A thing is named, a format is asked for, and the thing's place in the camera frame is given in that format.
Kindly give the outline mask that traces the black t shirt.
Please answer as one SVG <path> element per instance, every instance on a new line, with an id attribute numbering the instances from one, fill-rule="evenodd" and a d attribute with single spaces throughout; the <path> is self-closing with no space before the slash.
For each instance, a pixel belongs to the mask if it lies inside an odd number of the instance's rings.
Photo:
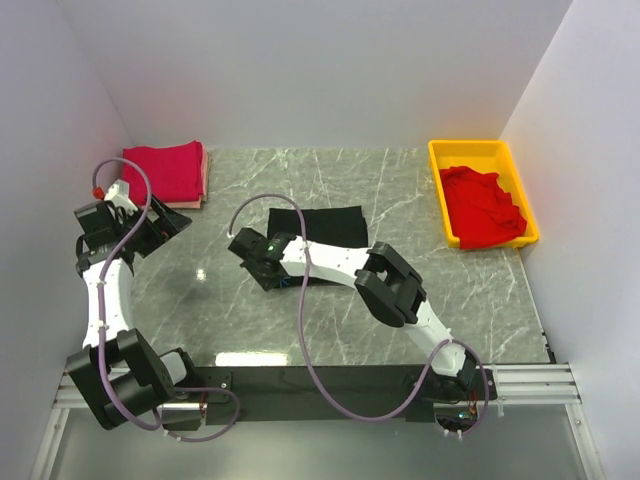
<path id="1" fill-rule="evenodd" d="M 310 241 L 342 248 L 365 248 L 369 245 L 368 226 L 361 206 L 303 209 L 307 237 Z M 270 208 L 267 237 L 278 233 L 301 234 L 295 210 Z"/>

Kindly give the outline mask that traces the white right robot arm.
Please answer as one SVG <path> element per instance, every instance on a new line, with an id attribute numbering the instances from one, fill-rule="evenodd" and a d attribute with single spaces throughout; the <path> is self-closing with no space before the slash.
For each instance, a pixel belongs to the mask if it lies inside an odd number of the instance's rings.
<path id="1" fill-rule="evenodd" d="M 391 245 L 339 247 L 287 233 L 268 239 L 252 228 L 230 238 L 229 250 L 265 291 L 294 277 L 304 285 L 316 279 L 354 289 L 374 319 L 405 332 L 427 354 L 429 371 L 421 390 L 429 399 L 457 403 L 496 398 L 487 369 L 441 322 L 422 277 Z"/>

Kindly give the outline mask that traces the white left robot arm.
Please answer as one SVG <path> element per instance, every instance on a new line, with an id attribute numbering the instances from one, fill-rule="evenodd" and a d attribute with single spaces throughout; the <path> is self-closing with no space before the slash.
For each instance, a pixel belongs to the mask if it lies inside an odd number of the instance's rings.
<path id="1" fill-rule="evenodd" d="M 200 388 L 189 355 L 176 348 L 157 354 L 133 326 L 134 259 L 146 257 L 185 230 L 190 218 L 157 198 L 154 219 L 124 194 L 75 210 L 82 228 L 76 271 L 88 292 L 88 327 L 79 352 L 67 359 L 74 385 L 106 430 L 126 422 L 117 404 L 140 416 L 175 399 L 193 399 Z"/>

